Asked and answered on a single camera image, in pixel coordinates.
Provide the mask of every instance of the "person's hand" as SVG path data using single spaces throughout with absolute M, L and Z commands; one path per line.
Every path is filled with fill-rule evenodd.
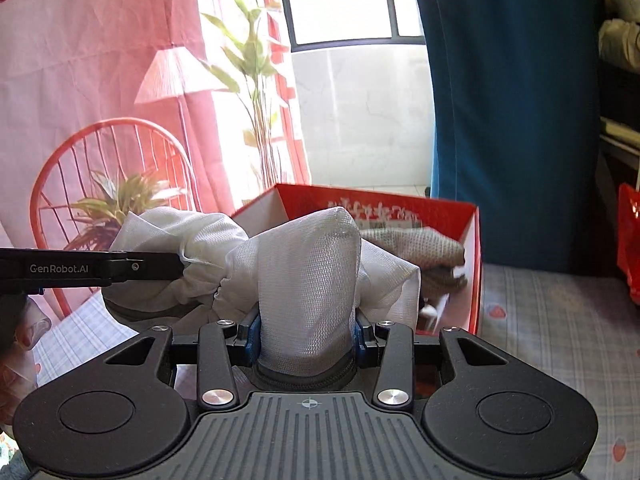
M 33 349 L 42 335 L 51 328 L 51 320 L 29 298 L 15 341 L 0 357 L 0 425 L 10 426 L 21 400 L 37 387 Z

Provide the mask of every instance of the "silver screw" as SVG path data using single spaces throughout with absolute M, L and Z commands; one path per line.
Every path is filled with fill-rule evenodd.
M 378 400 L 382 402 L 382 404 L 388 404 L 389 406 L 398 406 L 399 404 L 404 404 L 409 400 L 409 394 L 402 390 L 391 388 L 389 390 L 382 390 L 378 394 Z
M 207 390 L 202 394 L 202 401 L 211 406 L 222 406 L 234 400 L 234 394 L 229 390 Z

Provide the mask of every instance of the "black window frame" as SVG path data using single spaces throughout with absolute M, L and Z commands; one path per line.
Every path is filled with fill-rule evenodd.
M 398 31 L 398 16 L 396 14 L 396 3 L 394 0 L 386 0 L 386 8 L 389 12 L 389 23 L 391 25 L 391 37 L 389 38 L 357 38 L 352 40 L 328 40 L 315 43 L 302 43 L 296 41 L 296 31 L 293 25 L 293 13 L 291 11 L 291 1 L 282 0 L 282 11 L 287 23 L 291 52 L 305 52 L 307 50 L 317 50 L 320 48 L 331 48 L 336 46 L 358 46 L 372 44 L 426 44 L 424 36 L 401 36 Z

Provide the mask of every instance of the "triangular cutout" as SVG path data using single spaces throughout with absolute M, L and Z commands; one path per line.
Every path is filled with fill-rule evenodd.
M 109 357 L 105 363 L 108 365 L 125 365 L 125 366 L 140 366 L 146 361 L 146 357 L 151 351 L 151 347 L 154 345 L 155 339 L 152 337 L 145 337 L 133 345 L 126 347 L 116 355 Z
M 505 365 L 507 361 L 484 348 L 475 341 L 466 338 L 458 339 L 458 344 L 465 356 L 466 363 L 470 366 Z

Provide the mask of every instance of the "chair backrest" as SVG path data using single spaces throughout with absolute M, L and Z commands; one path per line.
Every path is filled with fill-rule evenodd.
M 87 224 L 77 220 L 72 204 L 82 198 L 102 198 L 92 177 L 100 172 L 112 182 L 150 172 L 171 187 L 186 190 L 168 200 L 183 210 L 199 210 L 193 168 L 178 140 L 149 121 L 117 118 L 91 124 L 69 137 L 44 163 L 31 193 L 31 229 L 39 249 L 65 249 L 78 241 Z M 92 247 L 74 248 L 89 250 Z M 63 317 L 93 290 L 54 290 Z

